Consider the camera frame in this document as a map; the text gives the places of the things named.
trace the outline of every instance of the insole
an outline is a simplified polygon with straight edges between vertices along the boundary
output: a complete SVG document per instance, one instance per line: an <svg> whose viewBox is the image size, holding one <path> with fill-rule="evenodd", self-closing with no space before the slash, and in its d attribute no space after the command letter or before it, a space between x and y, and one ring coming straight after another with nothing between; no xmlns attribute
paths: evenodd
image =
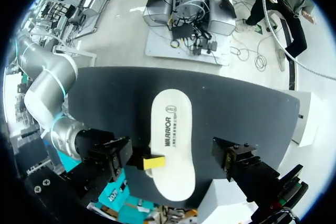
<svg viewBox="0 0 336 224"><path fill-rule="evenodd" d="M151 170L158 191L168 200L188 199L195 189L192 159L192 105L180 90L159 93L152 104L151 153L165 156L165 166Z"/></svg>

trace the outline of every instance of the teal box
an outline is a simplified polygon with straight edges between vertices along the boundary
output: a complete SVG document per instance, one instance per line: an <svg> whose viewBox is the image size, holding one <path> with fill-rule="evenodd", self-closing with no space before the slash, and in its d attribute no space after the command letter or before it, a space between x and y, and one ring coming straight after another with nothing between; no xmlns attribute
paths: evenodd
<svg viewBox="0 0 336 224"><path fill-rule="evenodd" d="M64 169L68 172L76 167L81 161L77 161L63 154L62 152L58 152L58 156L61 159L61 162L64 166ZM122 170L118 180L113 183L108 183L105 187L104 191L99 196L98 200L103 205L111 208L112 210L119 212L121 207L124 205L126 199L130 196L130 190L128 186L121 189L122 184L125 182L125 172Z"/></svg>

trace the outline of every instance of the black table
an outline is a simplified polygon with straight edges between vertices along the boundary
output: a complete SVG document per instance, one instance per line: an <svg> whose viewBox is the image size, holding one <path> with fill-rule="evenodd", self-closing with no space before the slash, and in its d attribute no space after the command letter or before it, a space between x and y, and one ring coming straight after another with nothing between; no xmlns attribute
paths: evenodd
<svg viewBox="0 0 336 224"><path fill-rule="evenodd" d="M169 201L144 171L127 166L132 196L177 208L197 208L212 179L225 178L211 155L214 136L247 142L257 147L265 163L278 168L296 126L299 100L248 82L160 68L82 68L69 92L69 112L89 127L111 131L116 137L127 135L134 146L147 146L152 102L165 89L183 91L192 103L196 188L188 200Z"/></svg>

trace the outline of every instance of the robotic arm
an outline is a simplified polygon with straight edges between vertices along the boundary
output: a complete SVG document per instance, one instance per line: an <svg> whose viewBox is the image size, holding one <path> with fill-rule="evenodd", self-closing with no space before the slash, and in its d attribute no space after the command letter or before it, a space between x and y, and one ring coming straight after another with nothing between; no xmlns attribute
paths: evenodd
<svg viewBox="0 0 336 224"><path fill-rule="evenodd" d="M302 165L297 165L284 177L255 156L256 149L249 144L237 145L215 137L212 154L227 174L229 182L234 179L258 209L251 216L252 223L299 223L291 209L308 189L305 182L299 183Z"/></svg>
<svg viewBox="0 0 336 224"><path fill-rule="evenodd" d="M25 34L17 37L15 47L20 68L34 79L24 101L43 131L41 137L58 151L82 161L65 175L58 176L44 167L25 181L28 190L38 196L48 211L65 219L72 215L72 208L78 210L74 205L86 207L97 201L107 183L118 179L121 168L132 156L131 140L88 129L62 113L64 97L78 72L70 57L46 51ZM292 219L298 222L291 208L308 189L307 184L299 183L302 166L279 179L280 174L255 156L255 150L248 144L213 139L213 155L228 180L234 179L247 201L254 201L259 207L251 217L253 223L289 223ZM65 201L72 203L60 208Z"/></svg>

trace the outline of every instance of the gray floor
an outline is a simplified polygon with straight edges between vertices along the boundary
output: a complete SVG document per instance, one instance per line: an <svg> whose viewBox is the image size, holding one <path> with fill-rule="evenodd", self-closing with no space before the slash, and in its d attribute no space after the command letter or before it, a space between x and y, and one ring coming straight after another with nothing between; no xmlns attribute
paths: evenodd
<svg viewBox="0 0 336 224"><path fill-rule="evenodd" d="M238 19L249 16L248 8L251 8L255 0L235 0ZM275 42L266 32L264 22L260 22L263 34L239 34L233 33L231 46L243 49L240 60L235 54L230 55L228 66L216 66L203 62L163 59L145 55L145 46L149 33L149 27L142 18L142 11L147 0L110 0L102 13L97 27L98 30L91 35L76 39L77 48L96 53L98 55L96 67L102 66L137 66L171 68L203 73L217 74L220 76L245 80L262 86L275 89L288 89L289 71L281 72L275 54ZM283 31L279 38L285 43ZM267 60L266 69L260 72L255 66L256 52L259 42L259 53ZM76 58L79 67L88 66L85 58Z"/></svg>

